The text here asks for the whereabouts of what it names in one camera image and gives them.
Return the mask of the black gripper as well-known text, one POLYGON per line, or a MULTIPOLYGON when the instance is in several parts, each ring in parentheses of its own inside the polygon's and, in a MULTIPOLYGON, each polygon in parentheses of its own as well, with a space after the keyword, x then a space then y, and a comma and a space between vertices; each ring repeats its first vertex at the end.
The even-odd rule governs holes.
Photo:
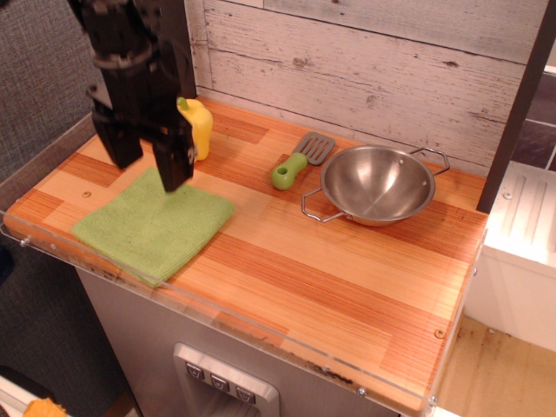
POLYGON ((89 87, 92 121, 119 169, 152 142, 162 185, 176 191, 194 174, 192 128, 176 107, 182 88, 171 41, 93 41, 92 60, 103 81, 89 87))

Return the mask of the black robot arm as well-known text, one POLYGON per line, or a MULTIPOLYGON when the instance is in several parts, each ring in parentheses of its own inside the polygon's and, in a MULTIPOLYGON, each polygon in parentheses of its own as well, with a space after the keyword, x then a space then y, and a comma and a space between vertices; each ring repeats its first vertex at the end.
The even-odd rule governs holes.
POLYGON ((177 109, 195 98, 195 72, 182 1, 72 1, 101 83, 89 86, 92 121, 112 162, 125 169, 151 143, 166 191, 194 173, 192 127, 177 109))

